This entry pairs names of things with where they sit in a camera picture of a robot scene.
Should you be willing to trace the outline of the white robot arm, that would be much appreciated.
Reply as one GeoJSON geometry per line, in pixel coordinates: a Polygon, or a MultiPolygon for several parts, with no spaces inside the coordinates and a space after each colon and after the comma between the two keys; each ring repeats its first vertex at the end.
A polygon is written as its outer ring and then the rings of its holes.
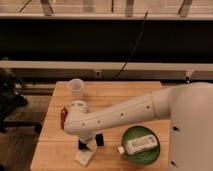
{"type": "Polygon", "coordinates": [[[91,113],[75,102],[64,130],[86,142],[99,130],[161,119],[170,121],[168,171],[213,171],[212,83],[158,89],[91,113]]]}

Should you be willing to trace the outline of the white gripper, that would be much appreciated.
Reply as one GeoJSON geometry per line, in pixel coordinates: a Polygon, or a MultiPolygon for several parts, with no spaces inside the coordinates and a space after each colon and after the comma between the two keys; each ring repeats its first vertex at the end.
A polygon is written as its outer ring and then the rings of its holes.
{"type": "Polygon", "coordinates": [[[104,146],[104,137],[103,134],[95,134],[94,132],[92,133],[86,133],[86,134],[79,134],[78,135],[78,149],[79,150],[84,150],[86,149],[86,144],[91,141],[92,139],[94,139],[96,136],[96,143],[97,146],[104,146]]]}

